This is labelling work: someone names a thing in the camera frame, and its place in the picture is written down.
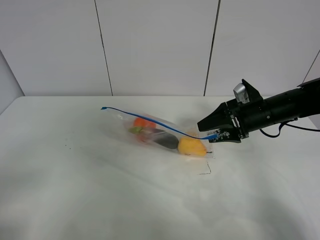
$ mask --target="white table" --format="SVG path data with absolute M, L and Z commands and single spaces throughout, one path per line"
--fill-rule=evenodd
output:
M 186 124 L 229 99 L 18 98 L 0 115 L 0 239 L 319 239 L 319 133 L 284 127 L 275 139 L 216 143 L 211 174 L 200 174 L 206 159 L 109 136 L 100 111 Z

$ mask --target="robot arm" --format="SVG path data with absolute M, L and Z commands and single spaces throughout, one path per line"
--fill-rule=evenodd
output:
M 199 121 L 199 131 L 218 133 L 218 138 L 209 140 L 212 143 L 240 143 L 255 130 L 320 114 L 320 78 L 298 87 L 263 99 L 243 79 L 233 90 L 235 99 L 221 103 L 213 113 Z

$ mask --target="orange object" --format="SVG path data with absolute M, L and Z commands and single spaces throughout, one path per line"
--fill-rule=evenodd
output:
M 145 120 L 141 117 L 137 117 L 133 122 L 134 127 L 149 127 L 149 128 L 156 128 L 156 124 L 152 121 Z

